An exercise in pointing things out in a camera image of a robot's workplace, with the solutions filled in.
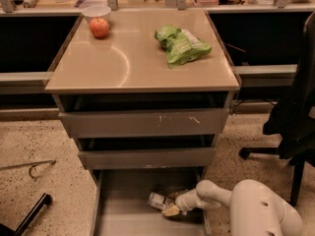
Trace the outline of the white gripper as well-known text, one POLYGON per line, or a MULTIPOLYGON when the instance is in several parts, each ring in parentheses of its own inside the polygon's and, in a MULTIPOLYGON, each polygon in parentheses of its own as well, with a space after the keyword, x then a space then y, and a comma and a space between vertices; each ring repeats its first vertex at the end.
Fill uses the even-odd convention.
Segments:
POLYGON ((175 199, 175 205, 168 206, 161 213, 166 217, 178 215, 180 212, 186 214, 200 204, 200 198, 195 189, 188 189, 172 192, 168 195, 169 198, 175 199))

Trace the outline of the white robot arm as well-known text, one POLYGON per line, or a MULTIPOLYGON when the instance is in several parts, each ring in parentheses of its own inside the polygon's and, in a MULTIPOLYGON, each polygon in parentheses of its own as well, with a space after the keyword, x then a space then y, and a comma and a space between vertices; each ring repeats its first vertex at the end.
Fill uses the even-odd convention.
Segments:
POLYGON ((210 180, 178 195, 162 214, 186 214, 194 208, 223 205, 229 210, 230 236, 301 236, 297 210, 266 185, 255 180, 238 182, 230 191, 210 180))

